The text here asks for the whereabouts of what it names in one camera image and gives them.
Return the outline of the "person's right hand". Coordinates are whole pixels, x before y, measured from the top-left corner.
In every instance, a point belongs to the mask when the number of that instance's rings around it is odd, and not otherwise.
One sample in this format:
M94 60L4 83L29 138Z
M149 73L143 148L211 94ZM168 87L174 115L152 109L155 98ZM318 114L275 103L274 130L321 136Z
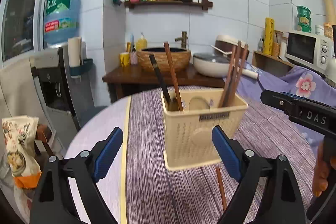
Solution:
M323 159L323 142L318 146L317 159L314 167L312 193L315 197L319 197L328 187L327 178L331 169L336 169L335 156L330 158L327 163Z

